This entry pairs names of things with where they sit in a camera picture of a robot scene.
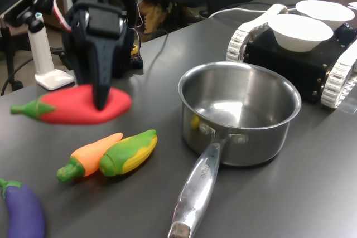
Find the purple eggplant toy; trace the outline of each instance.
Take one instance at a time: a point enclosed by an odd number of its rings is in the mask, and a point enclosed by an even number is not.
[[[44,238],[45,215],[32,189],[20,182],[2,178],[0,188],[10,221],[7,238]]]

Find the red chili pepper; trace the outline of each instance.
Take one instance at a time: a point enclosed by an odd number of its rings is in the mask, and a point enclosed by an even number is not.
[[[91,85],[80,85],[43,95],[24,106],[12,105],[12,114],[25,114],[30,118],[51,124],[99,124],[127,112],[131,98],[125,92],[111,88],[103,110],[93,102]]]

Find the orange carrot toy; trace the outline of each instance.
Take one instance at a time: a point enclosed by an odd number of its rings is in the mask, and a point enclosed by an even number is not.
[[[93,174],[99,169],[99,162],[105,151],[122,138],[123,134],[117,133],[77,149],[72,153],[67,165],[58,170],[57,178],[66,182],[75,177]]]

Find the table surface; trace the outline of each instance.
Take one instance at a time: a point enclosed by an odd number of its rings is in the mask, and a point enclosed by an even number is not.
[[[47,237],[167,237],[177,197],[197,160],[181,139],[178,81],[194,66],[225,60],[238,21],[254,16],[225,13],[176,31],[157,58],[165,37],[145,43],[143,74],[113,83],[131,95],[133,106],[106,124],[47,125],[11,116],[11,104],[44,93],[39,86],[0,98],[0,177],[21,181],[36,192],[46,212]],[[270,164],[221,166],[195,237],[355,237],[356,98],[354,90],[334,112],[303,103],[281,153]],[[56,171],[77,148],[115,132],[128,137],[147,129],[157,130],[157,147],[135,172],[115,178],[96,173],[72,184],[57,181]],[[4,202],[0,208],[0,237],[5,237]]]

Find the corn toy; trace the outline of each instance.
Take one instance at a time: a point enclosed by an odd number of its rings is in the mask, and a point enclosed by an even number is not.
[[[99,124],[127,112],[131,98],[125,92],[111,88],[103,110],[93,102],[93,87],[80,85],[43,95],[24,106],[12,105],[12,114],[26,116],[51,124]]]
[[[7,238],[44,238],[45,214],[32,189],[20,182],[2,178],[0,188],[9,213]]]
[[[60,168],[57,178],[67,182],[75,177],[86,177],[99,169],[99,161],[105,151],[120,142],[123,134],[117,133],[77,149],[69,158],[68,164]]]
[[[123,139],[105,152],[99,169],[108,177],[125,174],[142,164],[154,150],[156,143],[156,130]]]

